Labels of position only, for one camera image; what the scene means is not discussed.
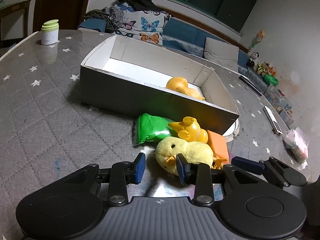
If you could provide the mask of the clear bag of items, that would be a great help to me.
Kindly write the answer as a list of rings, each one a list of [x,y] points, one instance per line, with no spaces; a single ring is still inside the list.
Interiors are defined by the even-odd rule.
[[[299,127],[290,129],[283,137],[286,148],[292,151],[295,158],[302,164],[308,159],[310,138]]]

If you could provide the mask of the white jar green lid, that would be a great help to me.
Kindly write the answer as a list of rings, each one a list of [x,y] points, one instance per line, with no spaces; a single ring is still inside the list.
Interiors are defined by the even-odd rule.
[[[59,20],[49,20],[41,27],[41,44],[52,45],[58,41]]]

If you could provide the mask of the green plastic bag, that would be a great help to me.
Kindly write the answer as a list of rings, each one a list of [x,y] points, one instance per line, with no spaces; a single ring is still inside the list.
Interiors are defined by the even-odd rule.
[[[166,137],[177,137],[177,133],[169,127],[171,119],[144,113],[134,122],[132,142],[140,145],[145,142],[158,143]]]

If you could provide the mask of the pile of stuffed toys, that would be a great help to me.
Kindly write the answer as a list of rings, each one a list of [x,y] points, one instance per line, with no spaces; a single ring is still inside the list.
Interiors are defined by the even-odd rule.
[[[249,46],[249,59],[246,66],[251,67],[259,76],[261,76],[267,84],[277,86],[279,81],[275,78],[276,69],[268,62],[264,61],[260,63],[259,52],[254,50],[254,47],[259,44],[265,38],[265,31],[261,29],[257,35],[253,38]]]

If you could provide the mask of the white cardboard box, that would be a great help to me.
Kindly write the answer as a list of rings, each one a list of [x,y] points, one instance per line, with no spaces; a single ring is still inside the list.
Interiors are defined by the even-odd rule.
[[[173,77],[184,77],[205,100],[167,89]],[[191,116],[203,129],[219,134],[240,115],[215,68],[203,59],[119,35],[104,40],[83,59],[80,91],[82,102],[95,107],[174,121]]]

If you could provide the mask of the yellow plastic duck toy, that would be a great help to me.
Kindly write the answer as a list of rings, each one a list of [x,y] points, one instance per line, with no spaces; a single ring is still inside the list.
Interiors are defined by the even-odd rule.
[[[191,116],[186,116],[181,122],[171,122],[168,126],[172,128],[180,139],[187,142],[198,141],[208,142],[208,133],[199,126],[197,120]]]

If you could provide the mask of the black clothes pile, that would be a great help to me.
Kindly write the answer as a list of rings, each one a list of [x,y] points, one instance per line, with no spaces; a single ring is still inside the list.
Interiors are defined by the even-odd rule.
[[[152,0],[118,0],[120,3],[127,3],[134,11],[162,11]]]

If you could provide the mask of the blue sofa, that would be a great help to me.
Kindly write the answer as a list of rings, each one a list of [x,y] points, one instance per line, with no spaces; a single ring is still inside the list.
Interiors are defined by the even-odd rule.
[[[206,38],[223,42],[224,40],[210,34],[201,28],[195,27],[178,19],[172,18],[164,27],[162,38],[163,46],[174,48],[189,54],[203,57],[204,45]],[[238,72],[247,78],[261,92],[265,93],[269,85],[253,71],[252,68],[246,66],[249,56],[242,50],[238,50]]]

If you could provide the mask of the grey cushion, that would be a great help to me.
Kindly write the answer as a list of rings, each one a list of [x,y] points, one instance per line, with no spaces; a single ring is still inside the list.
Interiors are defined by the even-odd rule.
[[[203,56],[208,61],[238,72],[238,54],[238,47],[206,37]]]

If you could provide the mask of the orange rubber duck toy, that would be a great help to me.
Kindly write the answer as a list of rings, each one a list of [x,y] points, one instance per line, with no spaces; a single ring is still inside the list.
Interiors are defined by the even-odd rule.
[[[205,100],[205,97],[201,96],[197,90],[188,87],[188,81],[184,77],[171,78],[167,82],[166,88],[199,100]]]

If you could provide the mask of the grey star pattern mat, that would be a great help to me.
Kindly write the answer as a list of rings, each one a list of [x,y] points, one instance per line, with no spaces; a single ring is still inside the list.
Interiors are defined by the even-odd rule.
[[[40,37],[1,59],[1,238],[23,237],[15,218],[23,197],[88,164],[108,168],[139,152],[147,167],[129,196],[192,196],[159,167],[151,146],[133,146],[133,117],[81,103],[81,61],[108,35],[62,30],[52,46]]]

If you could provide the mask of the wooden side table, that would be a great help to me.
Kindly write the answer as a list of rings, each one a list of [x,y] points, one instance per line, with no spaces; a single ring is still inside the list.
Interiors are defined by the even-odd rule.
[[[31,0],[5,5],[1,2],[1,46],[18,42],[28,36]]]

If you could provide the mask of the butterfly print pillow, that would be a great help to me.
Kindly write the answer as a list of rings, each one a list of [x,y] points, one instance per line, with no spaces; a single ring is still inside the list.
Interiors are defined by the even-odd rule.
[[[120,27],[115,31],[117,35],[162,45],[163,30],[171,19],[171,15],[164,11],[134,11],[127,3],[116,4],[115,7],[123,12]]]

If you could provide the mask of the orange block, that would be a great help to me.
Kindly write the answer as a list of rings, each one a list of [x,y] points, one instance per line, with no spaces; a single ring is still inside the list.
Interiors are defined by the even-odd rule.
[[[215,157],[225,159],[223,164],[229,163],[229,153],[227,149],[227,142],[225,137],[210,130],[207,130],[208,142],[207,144],[211,147]]]

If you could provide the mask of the yellow plush chick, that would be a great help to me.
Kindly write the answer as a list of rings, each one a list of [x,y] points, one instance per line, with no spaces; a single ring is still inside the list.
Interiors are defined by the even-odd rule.
[[[178,175],[177,155],[181,153],[189,163],[205,163],[210,168],[220,170],[227,163],[219,157],[208,144],[198,141],[187,142],[178,137],[166,137],[161,140],[155,151],[157,163],[168,173]]]

